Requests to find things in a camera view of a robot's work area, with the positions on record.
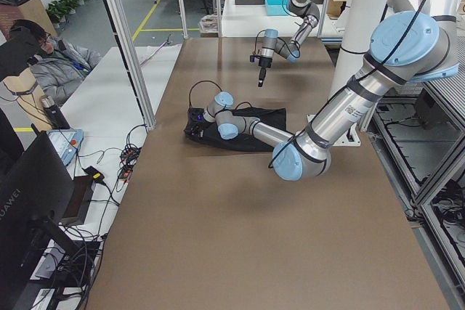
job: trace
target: power adapter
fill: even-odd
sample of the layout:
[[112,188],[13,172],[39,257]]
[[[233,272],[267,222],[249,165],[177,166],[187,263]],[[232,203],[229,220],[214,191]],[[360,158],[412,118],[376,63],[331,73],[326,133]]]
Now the power adapter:
[[89,166],[88,168],[84,169],[84,172],[92,176],[93,180],[97,183],[103,184],[103,179],[105,176],[102,172],[98,171],[94,166]]

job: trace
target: blue and white device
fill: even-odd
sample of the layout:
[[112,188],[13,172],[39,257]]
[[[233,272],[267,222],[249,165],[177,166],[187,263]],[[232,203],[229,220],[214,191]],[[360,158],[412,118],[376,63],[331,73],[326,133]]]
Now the blue and white device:
[[67,166],[77,153],[84,139],[84,132],[80,129],[49,130],[47,134],[61,161]]

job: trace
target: gray jacket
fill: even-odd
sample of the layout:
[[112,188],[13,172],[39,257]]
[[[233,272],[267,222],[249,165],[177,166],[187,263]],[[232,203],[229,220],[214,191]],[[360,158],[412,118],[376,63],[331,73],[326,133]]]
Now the gray jacket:
[[[92,70],[102,59],[98,52],[72,45],[62,38],[49,38],[55,50],[78,63],[86,70]],[[69,96],[81,85],[85,77],[68,60],[36,55],[38,62],[31,65],[31,71],[39,86],[55,103],[61,106]]]

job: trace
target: metal grate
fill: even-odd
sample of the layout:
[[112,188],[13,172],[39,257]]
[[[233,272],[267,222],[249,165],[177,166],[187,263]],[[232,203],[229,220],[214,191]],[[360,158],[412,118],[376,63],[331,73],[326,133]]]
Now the metal grate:
[[425,87],[436,97],[445,112],[465,127],[465,37],[457,38],[457,56],[460,63],[458,74],[451,78],[425,83]]

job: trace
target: blue box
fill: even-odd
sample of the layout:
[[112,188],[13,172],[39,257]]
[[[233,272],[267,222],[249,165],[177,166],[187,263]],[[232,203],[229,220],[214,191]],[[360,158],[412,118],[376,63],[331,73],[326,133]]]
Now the blue box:
[[268,16],[287,16],[289,0],[264,0]]

